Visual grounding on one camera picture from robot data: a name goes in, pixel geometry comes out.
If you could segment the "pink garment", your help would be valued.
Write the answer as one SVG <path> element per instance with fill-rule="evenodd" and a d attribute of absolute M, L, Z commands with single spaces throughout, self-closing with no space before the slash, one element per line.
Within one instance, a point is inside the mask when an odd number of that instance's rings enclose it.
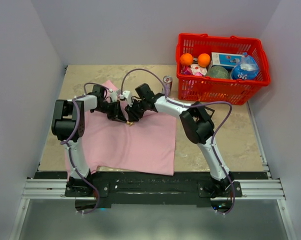
<path fill-rule="evenodd" d="M 133 126 L 112 121 L 85 105 L 81 137 L 91 173 L 99 167 L 171 176 L 174 173 L 177 119 L 146 111 Z"/>

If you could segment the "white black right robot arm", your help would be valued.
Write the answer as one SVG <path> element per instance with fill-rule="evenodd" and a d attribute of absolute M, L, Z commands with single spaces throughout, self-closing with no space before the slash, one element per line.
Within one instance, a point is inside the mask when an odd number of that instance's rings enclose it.
<path fill-rule="evenodd" d="M 196 144 L 201 150 L 210 169 L 212 187 L 211 197 L 223 197 L 231 192 L 236 196 L 234 177 L 224 162 L 215 140 L 216 130 L 212 118 L 205 106 L 199 102 L 188 104 L 173 100 L 163 93 L 154 94 L 149 85 L 144 83 L 135 91 L 138 98 L 133 98 L 130 91 L 123 91 L 119 99 L 127 102 L 125 111 L 128 121 L 139 121 L 146 111 L 164 113 L 180 119 L 184 133 L 188 140 Z"/>

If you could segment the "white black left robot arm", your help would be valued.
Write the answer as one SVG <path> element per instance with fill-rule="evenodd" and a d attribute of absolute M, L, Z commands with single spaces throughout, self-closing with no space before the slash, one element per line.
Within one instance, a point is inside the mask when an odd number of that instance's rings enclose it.
<path fill-rule="evenodd" d="M 118 96 L 119 91 L 94 84 L 92 92 L 69 100 L 56 100 L 51 131 L 64 146 L 70 167 L 65 191 L 67 197 L 99 196 L 84 154 L 85 113 L 100 112 L 111 121 L 125 123 Z"/>

